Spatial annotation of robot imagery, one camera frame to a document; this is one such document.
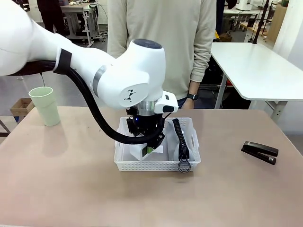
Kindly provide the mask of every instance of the beige sweater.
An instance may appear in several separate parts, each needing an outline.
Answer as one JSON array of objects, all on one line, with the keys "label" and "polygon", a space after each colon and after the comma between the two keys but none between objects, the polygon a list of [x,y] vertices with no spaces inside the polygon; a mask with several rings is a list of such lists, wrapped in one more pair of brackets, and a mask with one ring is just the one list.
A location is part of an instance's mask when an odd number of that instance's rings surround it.
[{"label": "beige sweater", "polygon": [[163,89],[186,97],[190,81],[201,82],[215,33],[216,0],[108,0],[107,52],[117,58],[131,40],[164,47]]}]

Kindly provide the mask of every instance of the person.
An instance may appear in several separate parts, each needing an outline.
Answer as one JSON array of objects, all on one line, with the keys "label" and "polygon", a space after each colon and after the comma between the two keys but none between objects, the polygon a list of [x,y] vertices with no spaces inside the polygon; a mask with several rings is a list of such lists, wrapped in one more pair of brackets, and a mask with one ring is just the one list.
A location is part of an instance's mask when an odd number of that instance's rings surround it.
[{"label": "person", "polygon": [[37,4],[46,30],[53,33],[55,26],[57,33],[65,36],[64,19],[59,0],[37,0]]},{"label": "person", "polygon": [[117,58],[131,40],[161,44],[166,55],[163,89],[174,93],[179,106],[194,108],[216,25],[215,0],[110,0],[107,52]]},{"label": "person", "polygon": [[217,23],[216,31],[218,35],[222,33],[223,14],[225,8],[225,1],[228,4],[228,9],[232,9],[236,6],[237,0],[217,0]]}]

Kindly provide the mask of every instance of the metal ring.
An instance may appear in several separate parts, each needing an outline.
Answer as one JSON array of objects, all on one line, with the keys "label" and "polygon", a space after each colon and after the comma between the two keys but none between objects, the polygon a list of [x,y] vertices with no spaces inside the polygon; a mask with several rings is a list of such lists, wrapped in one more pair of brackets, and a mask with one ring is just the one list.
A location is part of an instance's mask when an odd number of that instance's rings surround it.
[{"label": "metal ring", "polygon": [[[188,166],[188,168],[186,170],[183,170],[181,169],[181,167],[185,167],[185,166]],[[178,163],[178,170],[183,173],[183,174],[186,174],[190,171],[191,169],[191,165],[189,163],[189,161],[186,159],[186,160],[181,160],[179,163]]]}]

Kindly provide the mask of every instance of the black stapler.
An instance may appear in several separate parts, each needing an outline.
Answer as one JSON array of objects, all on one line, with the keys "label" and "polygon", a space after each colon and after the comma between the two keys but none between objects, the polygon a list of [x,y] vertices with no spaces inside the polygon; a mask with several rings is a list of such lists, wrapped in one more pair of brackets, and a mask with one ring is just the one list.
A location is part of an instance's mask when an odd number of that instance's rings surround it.
[{"label": "black stapler", "polygon": [[246,141],[241,151],[252,155],[253,157],[259,158],[267,163],[274,165],[278,156],[279,150],[263,144],[253,143]]}]

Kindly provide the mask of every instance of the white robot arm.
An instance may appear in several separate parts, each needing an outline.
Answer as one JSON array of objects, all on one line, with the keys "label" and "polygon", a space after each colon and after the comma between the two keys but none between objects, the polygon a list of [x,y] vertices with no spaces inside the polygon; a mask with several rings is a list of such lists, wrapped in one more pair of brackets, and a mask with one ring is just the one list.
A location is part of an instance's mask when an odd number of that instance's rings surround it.
[{"label": "white robot arm", "polygon": [[127,51],[115,59],[104,51],[79,47],[45,30],[11,0],[3,0],[1,5],[0,76],[15,74],[27,62],[39,60],[55,61],[56,70],[65,50],[71,53],[70,68],[107,106],[131,107],[131,115],[142,118],[178,110],[174,94],[162,90],[165,52],[158,43],[133,40]]}]

